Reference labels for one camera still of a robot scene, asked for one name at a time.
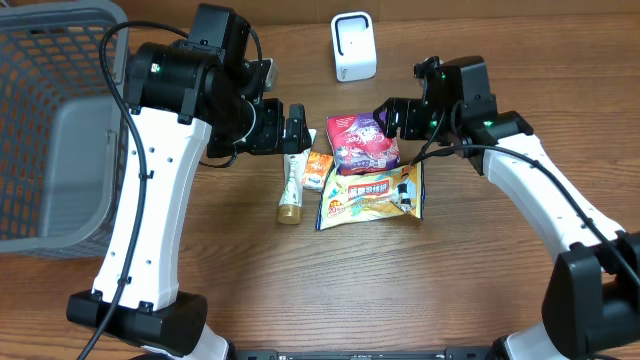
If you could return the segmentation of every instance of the snack package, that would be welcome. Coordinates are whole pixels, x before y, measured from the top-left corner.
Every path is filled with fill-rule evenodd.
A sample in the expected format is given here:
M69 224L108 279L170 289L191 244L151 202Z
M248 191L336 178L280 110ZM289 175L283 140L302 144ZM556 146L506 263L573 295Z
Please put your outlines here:
M302 186L305 189L322 192L324 181L327 178L327 174L329 174L329 170L331 170L332 164L333 156L312 151L311 155L309 155L304 175L302 175Z
M372 113L330 117L327 135L340 175L391 170L400 162L398 142L384 136Z
M334 168L322 192L316 230L403 214L422 219L424 201L422 162L351 176L339 175Z

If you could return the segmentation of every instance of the tube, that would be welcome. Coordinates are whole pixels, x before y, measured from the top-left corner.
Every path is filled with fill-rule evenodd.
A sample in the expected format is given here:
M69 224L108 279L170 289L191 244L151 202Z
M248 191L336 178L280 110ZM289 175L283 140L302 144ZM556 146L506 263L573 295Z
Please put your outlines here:
M316 130L309 129L311 144ZM302 210L302 175L307 167L311 148L300 154L284 155L284 192L278 204L278 222L281 224L300 224Z

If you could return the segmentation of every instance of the orange package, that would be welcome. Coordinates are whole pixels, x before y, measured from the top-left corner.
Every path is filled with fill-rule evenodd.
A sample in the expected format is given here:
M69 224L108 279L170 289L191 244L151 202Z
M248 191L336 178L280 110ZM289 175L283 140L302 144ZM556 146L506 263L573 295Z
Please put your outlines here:
M324 181L327 179L332 164L333 156L312 151L309 155L307 168L304 169L304 175L302 175L302 186L305 189L322 192Z

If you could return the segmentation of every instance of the pink snack package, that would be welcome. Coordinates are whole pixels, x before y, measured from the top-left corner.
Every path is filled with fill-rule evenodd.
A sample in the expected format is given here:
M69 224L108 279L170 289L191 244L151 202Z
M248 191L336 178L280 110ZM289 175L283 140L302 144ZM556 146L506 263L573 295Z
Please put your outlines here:
M372 113L329 117L327 135L340 175L391 170L400 162L398 142L384 136Z

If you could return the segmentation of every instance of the yellow snack package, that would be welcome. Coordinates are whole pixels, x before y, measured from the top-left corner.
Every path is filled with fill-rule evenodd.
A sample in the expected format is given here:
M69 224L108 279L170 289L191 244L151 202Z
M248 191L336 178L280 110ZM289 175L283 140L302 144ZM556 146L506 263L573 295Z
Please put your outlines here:
M302 186L305 189L322 192L324 181L327 178L331 165L333 164L333 156L311 152L307 167L302 175Z
M364 175L327 177L316 230L340 224L411 214L422 219L425 201L422 162Z

